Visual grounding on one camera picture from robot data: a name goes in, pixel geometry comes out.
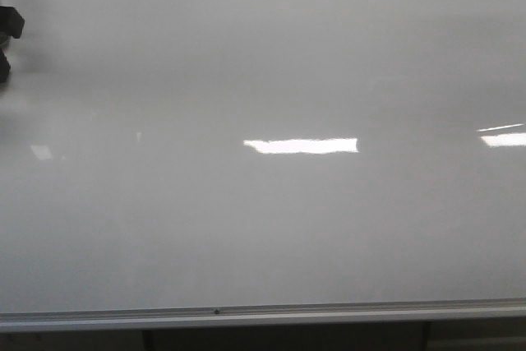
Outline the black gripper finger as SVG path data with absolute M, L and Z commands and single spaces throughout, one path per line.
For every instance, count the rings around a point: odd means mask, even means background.
M 0 6 L 0 31 L 2 35 L 19 39 L 25 19 L 14 7 Z
M 0 49 L 0 82 L 6 82 L 11 72 L 11 65 L 2 49 Z

